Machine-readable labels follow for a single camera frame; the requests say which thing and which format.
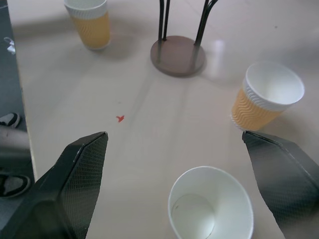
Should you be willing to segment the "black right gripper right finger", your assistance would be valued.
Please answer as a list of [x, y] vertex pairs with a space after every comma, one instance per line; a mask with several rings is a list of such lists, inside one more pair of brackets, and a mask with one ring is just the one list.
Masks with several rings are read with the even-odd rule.
[[260, 194], [285, 239], [319, 239], [319, 165], [297, 144], [244, 131]]

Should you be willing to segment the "round wooden base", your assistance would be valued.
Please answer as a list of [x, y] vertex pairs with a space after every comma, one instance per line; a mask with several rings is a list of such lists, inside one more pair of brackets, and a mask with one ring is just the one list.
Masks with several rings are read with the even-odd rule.
[[205, 0], [196, 39], [167, 36], [170, 0], [159, 0], [158, 40], [150, 51], [151, 62], [160, 72], [173, 77], [188, 77], [202, 70], [206, 62], [201, 46], [206, 23], [218, 0]]

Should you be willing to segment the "white paper cup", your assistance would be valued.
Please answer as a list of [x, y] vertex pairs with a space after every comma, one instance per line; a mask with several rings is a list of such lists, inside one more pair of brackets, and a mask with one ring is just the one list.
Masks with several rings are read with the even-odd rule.
[[229, 173], [210, 166], [187, 170], [167, 201], [172, 239], [252, 239], [254, 213], [248, 193]]

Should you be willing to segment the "yellow ripple paper cup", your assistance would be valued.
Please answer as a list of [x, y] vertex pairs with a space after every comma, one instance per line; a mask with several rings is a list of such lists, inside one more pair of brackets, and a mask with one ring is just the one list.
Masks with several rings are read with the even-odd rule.
[[64, 6], [87, 48], [99, 50], [109, 44], [108, 0], [64, 0]]
[[264, 61], [248, 67], [234, 105], [233, 123], [257, 131], [300, 101], [305, 94], [301, 78], [286, 66]]

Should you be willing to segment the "black and white sneaker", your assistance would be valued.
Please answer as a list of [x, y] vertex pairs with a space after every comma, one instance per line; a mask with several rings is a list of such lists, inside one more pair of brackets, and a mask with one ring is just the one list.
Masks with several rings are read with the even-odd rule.
[[0, 125], [7, 126], [11, 128], [17, 128], [21, 121], [21, 117], [17, 113], [9, 113], [0, 117]]
[[0, 198], [16, 197], [26, 192], [31, 180], [24, 175], [0, 174]]

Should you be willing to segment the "white scrap on floor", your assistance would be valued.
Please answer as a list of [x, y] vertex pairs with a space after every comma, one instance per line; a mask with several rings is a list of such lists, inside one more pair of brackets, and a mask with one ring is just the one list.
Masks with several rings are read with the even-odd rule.
[[14, 44], [14, 41], [11, 38], [9, 38], [9, 37], [5, 37], [3, 40], [6, 43], [9, 44], [9, 47], [7, 48], [7, 51], [9, 53], [11, 53], [12, 55], [15, 55], [15, 44]]

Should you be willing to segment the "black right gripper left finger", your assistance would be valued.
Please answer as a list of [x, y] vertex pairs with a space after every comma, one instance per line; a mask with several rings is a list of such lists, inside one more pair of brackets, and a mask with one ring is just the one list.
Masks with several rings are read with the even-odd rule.
[[102, 131], [66, 146], [0, 230], [0, 239], [85, 239], [100, 192], [107, 143]]

